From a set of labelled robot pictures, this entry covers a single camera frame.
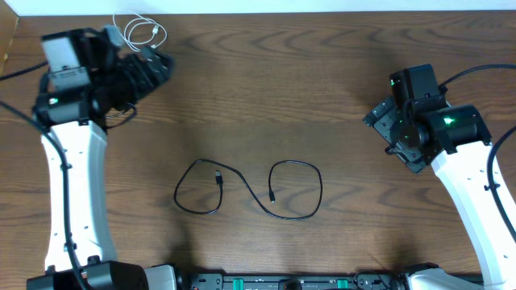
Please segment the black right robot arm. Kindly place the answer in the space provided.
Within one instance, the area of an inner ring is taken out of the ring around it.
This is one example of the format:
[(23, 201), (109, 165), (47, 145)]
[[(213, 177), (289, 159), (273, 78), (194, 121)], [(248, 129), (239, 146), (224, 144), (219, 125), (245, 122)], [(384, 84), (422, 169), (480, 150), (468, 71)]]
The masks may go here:
[(513, 289), (515, 202), (497, 163), (500, 146), (479, 110), (452, 106), (447, 87), (429, 64), (389, 77), (392, 94), (364, 116), (395, 155), (414, 173), (432, 168), (460, 215), (481, 267), (481, 281), (446, 273), (430, 263), (393, 277), (391, 289)]

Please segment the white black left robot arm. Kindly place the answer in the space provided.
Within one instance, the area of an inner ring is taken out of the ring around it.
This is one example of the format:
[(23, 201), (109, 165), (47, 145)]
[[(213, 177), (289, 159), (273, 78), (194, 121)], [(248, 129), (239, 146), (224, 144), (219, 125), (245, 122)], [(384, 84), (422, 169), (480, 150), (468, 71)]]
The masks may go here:
[(41, 39), (49, 70), (32, 109), (50, 176), (51, 233), (45, 273), (30, 289), (174, 289), (170, 265), (120, 262), (104, 188), (108, 119), (135, 117), (136, 104), (172, 75), (173, 59), (144, 47), (120, 55), (119, 29), (75, 29)]

